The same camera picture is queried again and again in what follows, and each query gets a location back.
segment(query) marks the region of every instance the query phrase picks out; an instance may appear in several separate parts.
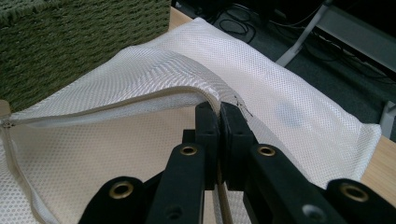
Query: black cable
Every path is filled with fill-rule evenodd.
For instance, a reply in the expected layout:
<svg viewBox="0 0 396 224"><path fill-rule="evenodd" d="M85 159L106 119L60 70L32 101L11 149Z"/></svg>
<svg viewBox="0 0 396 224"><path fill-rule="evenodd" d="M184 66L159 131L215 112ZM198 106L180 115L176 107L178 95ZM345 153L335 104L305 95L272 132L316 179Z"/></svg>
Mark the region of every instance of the black cable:
<svg viewBox="0 0 396 224"><path fill-rule="evenodd" d="M318 46L323 50L330 52L331 54L334 55L333 61L339 60L341 57L343 57L344 54L344 49L343 47L340 47L336 44L334 44L331 40L321 38L316 32L312 32L312 35L314 36L314 39Z"/></svg>
<svg viewBox="0 0 396 224"><path fill-rule="evenodd" d="M276 30L277 30L281 35L285 36L285 37L288 38L288 39L296 40L296 39L298 39L298 38L300 37L300 35L301 35L301 33L292 32L292 31L286 29L285 27L280 27L280 28L279 28L279 26L277 26L276 24L274 24L274 27L276 28ZM289 36L289 35L286 35L286 34L283 33L283 31L281 31L280 29L287 30L289 33L292 33L293 35L296 35L296 36Z"/></svg>
<svg viewBox="0 0 396 224"><path fill-rule="evenodd" d="M382 84L388 84L388 85L396 85L396 82L386 82L386 81L382 81L380 79L386 78L388 79L388 77L373 77L373 76L369 76L366 73L362 72L357 66L355 66L354 64L352 64L348 59L342 58L340 60L342 63L344 63L346 66L354 69L357 73L363 75L364 77L373 79L376 82L382 83Z"/></svg>
<svg viewBox="0 0 396 224"><path fill-rule="evenodd" d="M312 53L311 50L309 50L307 44L303 43L303 46L304 46L304 49L306 50L306 52L308 52L308 54L310 54L312 57L314 57L318 60L321 60L323 62L332 63L332 62L340 60L340 58L341 58L341 57L335 57L332 59L323 59L323 58L320 58L319 56L315 55L314 53Z"/></svg>
<svg viewBox="0 0 396 224"><path fill-rule="evenodd" d="M354 8L360 2L361 2L361 0L357 0L356 2L350 4L350 6L346 9L346 11L349 11L350 9Z"/></svg>
<svg viewBox="0 0 396 224"><path fill-rule="evenodd" d="M294 24L281 24L281 23L278 23L278 22L275 22L275 21L270 21L270 22L273 23L273 24L275 24L275 25L278 25L278 26L290 27L290 28L292 28L292 27L297 28L296 25L298 25L298 24L300 24L300 23L302 23L302 22L308 20L310 17L312 17L312 16L320 9L321 6L322 6L322 4L320 4L314 11L312 11L312 12L311 12L308 16L306 16L304 19L302 19L301 21L295 22Z"/></svg>
<svg viewBox="0 0 396 224"><path fill-rule="evenodd" d="M381 73L379 73L378 71L375 71L375 69L374 69L372 66L367 65L367 64L365 64L365 63L361 63L361 64L363 64L363 66L369 68L369 69L372 70L373 72L375 72L375 73L379 74L380 76L382 76L382 77L377 77L378 79L389 78L387 75L381 74Z"/></svg>
<svg viewBox="0 0 396 224"><path fill-rule="evenodd" d="M235 15L233 15L233 13L231 13L231 10L236 10L236 9L245 12L247 15L247 19L241 20L240 18L237 18ZM231 20L229 20L229 19L221 20L219 22L219 28L227 34L234 34L234 35L248 35L249 31L251 30L253 34L252 34L251 38L246 42L247 44L249 44L254 39L254 37L256 36L256 33L257 33L256 28L254 28L253 25L248 23L249 21L251 21L250 12L251 12L251 10L246 7L241 7L237 4L232 4L230 7L224 8L219 13L217 13L215 16L209 18L206 21L210 22L211 24L214 24L222 14L224 14L224 13L227 14L227 16L231 18ZM230 30L230 29L226 28L224 22L233 22L234 24L237 24L238 26L240 26L242 28L243 32L238 32L238 31Z"/></svg>

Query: wicker basket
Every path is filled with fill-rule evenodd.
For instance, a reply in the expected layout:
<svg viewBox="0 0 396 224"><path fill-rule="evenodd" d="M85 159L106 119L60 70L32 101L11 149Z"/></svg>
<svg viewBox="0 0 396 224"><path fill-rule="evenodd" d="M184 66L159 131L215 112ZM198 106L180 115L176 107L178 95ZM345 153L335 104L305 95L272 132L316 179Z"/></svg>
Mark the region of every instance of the wicker basket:
<svg viewBox="0 0 396 224"><path fill-rule="evenodd" d="M20 111L168 29L169 0L0 2L0 99Z"/></svg>

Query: black plastic part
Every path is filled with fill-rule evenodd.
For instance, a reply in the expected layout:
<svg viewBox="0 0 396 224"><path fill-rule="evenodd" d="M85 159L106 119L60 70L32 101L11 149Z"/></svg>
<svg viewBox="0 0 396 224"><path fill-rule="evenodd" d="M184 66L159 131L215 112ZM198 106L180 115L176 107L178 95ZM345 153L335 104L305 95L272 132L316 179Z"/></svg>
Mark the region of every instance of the black plastic part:
<svg viewBox="0 0 396 224"><path fill-rule="evenodd" d="M325 196L348 223L396 223L396 209L359 182L332 180Z"/></svg>
<svg viewBox="0 0 396 224"><path fill-rule="evenodd" d="M257 140L237 106L221 103L220 118L222 181L226 181L228 190L242 191L248 174L248 152Z"/></svg>
<svg viewBox="0 0 396 224"><path fill-rule="evenodd" d="M252 224L270 224L273 214L253 180L248 180L244 192L244 205Z"/></svg>
<svg viewBox="0 0 396 224"><path fill-rule="evenodd" d="M213 190L217 182L219 125L208 102L195 107L195 143L205 148L205 189Z"/></svg>
<svg viewBox="0 0 396 224"><path fill-rule="evenodd" d="M181 153L183 148L187 148L185 154L188 155ZM204 192L204 148L196 144L175 147L163 171L146 223L202 223Z"/></svg>
<svg viewBox="0 0 396 224"><path fill-rule="evenodd" d="M195 143L195 130L183 130L182 143Z"/></svg>
<svg viewBox="0 0 396 224"><path fill-rule="evenodd" d="M110 197L110 190L116 183L127 181L133 186L132 193L122 199ZM80 224L143 223L146 214L145 188L133 177L120 176L105 183L85 208Z"/></svg>
<svg viewBox="0 0 396 224"><path fill-rule="evenodd" d="M149 209L152 205L152 201L154 200L155 192L157 192L157 188L160 185L160 181L161 181L162 177L163 177L163 172L160 172L144 183L145 203L146 203L146 207L147 207L147 212L149 211Z"/></svg>
<svg viewBox="0 0 396 224"><path fill-rule="evenodd" d="M271 223L346 223L278 148L252 147L247 166L246 194L264 198L273 214ZM249 186L257 186L260 195Z"/></svg>

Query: wooden table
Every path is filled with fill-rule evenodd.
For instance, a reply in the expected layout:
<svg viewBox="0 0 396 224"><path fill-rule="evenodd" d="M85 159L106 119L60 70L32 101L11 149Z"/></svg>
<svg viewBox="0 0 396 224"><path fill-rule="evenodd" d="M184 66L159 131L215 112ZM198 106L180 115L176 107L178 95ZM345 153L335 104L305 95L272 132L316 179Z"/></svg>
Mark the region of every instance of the wooden table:
<svg viewBox="0 0 396 224"><path fill-rule="evenodd" d="M191 21L191 18L171 8L169 30ZM382 136L361 179L383 198L396 206L396 144Z"/></svg>

